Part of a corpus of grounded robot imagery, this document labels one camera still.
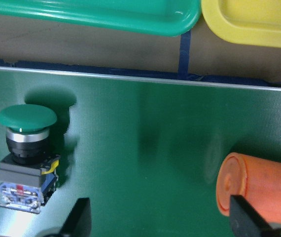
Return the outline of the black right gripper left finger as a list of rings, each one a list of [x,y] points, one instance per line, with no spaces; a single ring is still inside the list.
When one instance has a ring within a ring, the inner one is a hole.
[[[58,232],[43,237],[89,237],[92,230],[90,198],[78,198]]]

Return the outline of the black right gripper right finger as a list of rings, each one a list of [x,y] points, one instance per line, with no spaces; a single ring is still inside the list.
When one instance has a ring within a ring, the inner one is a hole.
[[[273,228],[241,195],[230,196],[229,223],[236,237],[281,237],[281,228]]]

